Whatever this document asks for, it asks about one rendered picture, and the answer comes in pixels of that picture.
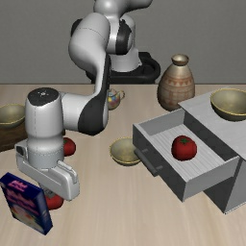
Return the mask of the red tomato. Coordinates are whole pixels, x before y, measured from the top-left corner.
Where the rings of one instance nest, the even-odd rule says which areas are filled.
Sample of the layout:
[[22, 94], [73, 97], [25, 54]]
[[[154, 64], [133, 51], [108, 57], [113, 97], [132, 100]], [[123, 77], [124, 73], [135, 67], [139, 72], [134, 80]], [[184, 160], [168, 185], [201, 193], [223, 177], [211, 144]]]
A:
[[173, 140], [171, 153], [176, 160], [191, 160], [197, 154], [197, 145], [190, 137], [179, 135]]
[[59, 209], [63, 205], [63, 198], [57, 194], [52, 197], [45, 197], [46, 204], [49, 210]]
[[72, 156], [76, 151], [76, 144], [69, 137], [63, 139], [63, 151], [66, 157]]

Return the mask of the blue cereal box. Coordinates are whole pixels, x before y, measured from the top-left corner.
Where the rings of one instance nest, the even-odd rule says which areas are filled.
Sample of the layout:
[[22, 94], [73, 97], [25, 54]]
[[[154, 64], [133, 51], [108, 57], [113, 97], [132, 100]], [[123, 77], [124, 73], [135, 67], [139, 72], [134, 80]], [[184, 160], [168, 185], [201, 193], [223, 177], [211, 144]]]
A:
[[49, 233], [53, 223], [41, 188], [11, 173], [0, 179], [0, 186], [13, 218], [41, 234]]

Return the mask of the brown cutting board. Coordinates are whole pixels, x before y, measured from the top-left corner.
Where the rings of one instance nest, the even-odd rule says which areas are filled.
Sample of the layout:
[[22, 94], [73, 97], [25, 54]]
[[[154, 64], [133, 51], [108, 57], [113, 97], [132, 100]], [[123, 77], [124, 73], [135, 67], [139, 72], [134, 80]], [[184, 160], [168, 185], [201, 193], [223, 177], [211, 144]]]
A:
[[0, 152], [13, 149], [15, 143], [26, 138], [24, 123], [12, 129], [0, 129]]

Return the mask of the beige bowl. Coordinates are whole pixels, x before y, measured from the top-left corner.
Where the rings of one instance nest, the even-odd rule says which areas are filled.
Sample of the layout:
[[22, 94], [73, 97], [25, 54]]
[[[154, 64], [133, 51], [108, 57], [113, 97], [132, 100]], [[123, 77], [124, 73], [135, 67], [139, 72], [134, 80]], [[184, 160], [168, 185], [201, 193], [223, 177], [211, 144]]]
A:
[[220, 88], [210, 96], [215, 113], [228, 121], [246, 120], [246, 91], [237, 88]]
[[12, 129], [25, 120], [25, 107], [19, 104], [7, 104], [0, 107], [0, 129]]
[[124, 166], [136, 165], [140, 162], [135, 154], [135, 146], [131, 137], [121, 137], [114, 141], [110, 146], [110, 155], [112, 159]]

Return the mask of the grey cabinet drawer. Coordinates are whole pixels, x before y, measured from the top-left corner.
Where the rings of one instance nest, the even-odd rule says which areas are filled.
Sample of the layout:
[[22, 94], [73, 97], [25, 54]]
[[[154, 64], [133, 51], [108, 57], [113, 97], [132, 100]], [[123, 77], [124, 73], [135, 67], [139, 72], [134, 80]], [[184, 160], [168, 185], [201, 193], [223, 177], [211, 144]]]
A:
[[[172, 143], [179, 135], [195, 141], [193, 159], [173, 157]], [[133, 143], [152, 175], [160, 176], [182, 201], [232, 177], [239, 161], [230, 147], [182, 109], [135, 124]]]

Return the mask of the grey cabinet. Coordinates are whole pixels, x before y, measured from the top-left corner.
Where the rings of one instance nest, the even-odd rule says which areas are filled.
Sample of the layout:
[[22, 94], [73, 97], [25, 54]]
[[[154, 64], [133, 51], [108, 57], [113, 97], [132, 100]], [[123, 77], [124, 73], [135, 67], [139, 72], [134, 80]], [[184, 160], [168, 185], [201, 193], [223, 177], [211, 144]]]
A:
[[218, 116], [210, 104], [212, 92], [185, 100], [188, 125], [223, 158], [237, 158], [230, 178], [205, 190], [224, 213], [246, 205], [246, 120], [228, 121]]

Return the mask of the small colourful teapot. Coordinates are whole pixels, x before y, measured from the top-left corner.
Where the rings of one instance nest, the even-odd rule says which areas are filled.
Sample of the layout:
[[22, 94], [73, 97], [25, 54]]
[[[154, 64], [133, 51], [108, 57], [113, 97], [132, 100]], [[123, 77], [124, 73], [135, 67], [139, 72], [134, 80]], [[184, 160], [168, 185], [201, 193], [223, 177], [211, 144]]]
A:
[[108, 95], [108, 107], [110, 111], [115, 110], [121, 103], [121, 101], [125, 98], [125, 91], [115, 89], [111, 89]]

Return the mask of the brown patterned vase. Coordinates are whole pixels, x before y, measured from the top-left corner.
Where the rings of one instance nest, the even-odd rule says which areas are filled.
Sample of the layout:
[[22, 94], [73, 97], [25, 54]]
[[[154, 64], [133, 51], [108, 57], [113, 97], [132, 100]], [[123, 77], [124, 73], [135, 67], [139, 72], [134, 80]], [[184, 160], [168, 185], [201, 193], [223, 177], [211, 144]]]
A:
[[195, 96], [195, 84], [188, 67], [189, 57], [176, 54], [164, 71], [157, 90], [158, 102], [167, 111], [177, 110], [179, 103]]

